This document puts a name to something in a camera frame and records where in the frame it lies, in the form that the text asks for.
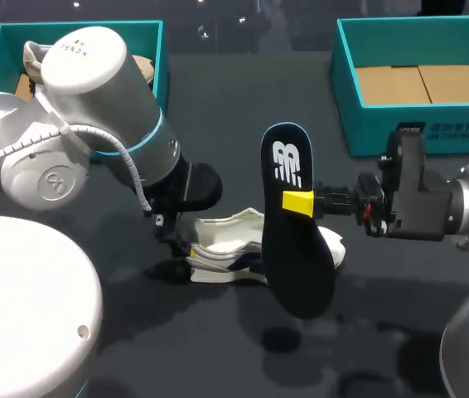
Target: insole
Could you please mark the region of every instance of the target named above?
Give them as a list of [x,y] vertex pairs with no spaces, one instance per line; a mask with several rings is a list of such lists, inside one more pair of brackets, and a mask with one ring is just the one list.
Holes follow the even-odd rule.
[[261,145],[264,273],[275,298],[296,318],[323,314],[334,294],[332,254],[315,220],[282,208],[283,191],[313,189],[312,145],[292,123],[276,124]]

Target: dark table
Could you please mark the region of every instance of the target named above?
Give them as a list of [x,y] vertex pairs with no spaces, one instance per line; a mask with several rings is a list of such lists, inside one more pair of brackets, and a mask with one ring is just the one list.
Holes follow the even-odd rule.
[[[317,179],[355,183],[374,159],[350,159],[328,79],[330,55],[173,56],[168,119],[186,158],[224,181],[203,216],[263,209],[259,146],[271,124],[310,134]],[[446,177],[469,163],[434,158]],[[0,192],[0,215],[42,222],[75,240],[104,289],[92,398],[447,396],[438,343],[469,294],[469,254],[442,243],[376,240],[352,217],[322,221],[344,236],[335,302],[316,321],[289,317],[256,285],[176,285],[145,269],[169,259],[133,194],[102,167],[71,206],[31,213]]]

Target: white sneaker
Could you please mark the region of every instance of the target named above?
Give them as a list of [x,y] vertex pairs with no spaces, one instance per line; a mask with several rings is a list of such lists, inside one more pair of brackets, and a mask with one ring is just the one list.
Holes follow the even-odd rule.
[[[178,221],[177,230],[191,243],[191,281],[210,284],[252,279],[266,284],[260,259],[264,214],[248,208],[228,218]],[[322,226],[336,269],[345,258],[341,236]]]

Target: cardboard piece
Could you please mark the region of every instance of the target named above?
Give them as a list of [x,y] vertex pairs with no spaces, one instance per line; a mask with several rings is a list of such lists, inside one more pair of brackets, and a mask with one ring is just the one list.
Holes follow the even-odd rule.
[[419,66],[433,104],[469,102],[469,65]]
[[17,82],[16,92],[14,93],[16,97],[19,97],[23,101],[30,101],[34,95],[30,92],[30,80],[26,73],[21,73],[19,76],[19,81]]
[[469,102],[469,65],[355,68],[366,105]]
[[417,66],[355,68],[366,105],[429,104]]

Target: robotic arm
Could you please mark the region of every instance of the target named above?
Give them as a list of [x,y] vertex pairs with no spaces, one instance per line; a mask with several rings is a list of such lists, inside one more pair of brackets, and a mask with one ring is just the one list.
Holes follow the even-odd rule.
[[[87,27],[42,47],[35,98],[0,93],[0,187],[32,210],[78,196],[93,155],[138,195],[147,216],[168,226],[185,211],[218,202],[222,184],[208,164],[189,163],[123,39]],[[40,69],[32,70],[32,75]]]
[[[425,169],[423,160],[421,135],[394,132],[378,162],[381,181],[372,173],[362,173],[352,190],[316,185],[306,199],[310,203],[302,209],[310,209],[308,215],[314,218],[355,215],[373,237],[442,240],[454,235],[457,248],[469,250],[469,166],[447,181]],[[298,196],[298,192],[283,195]]]

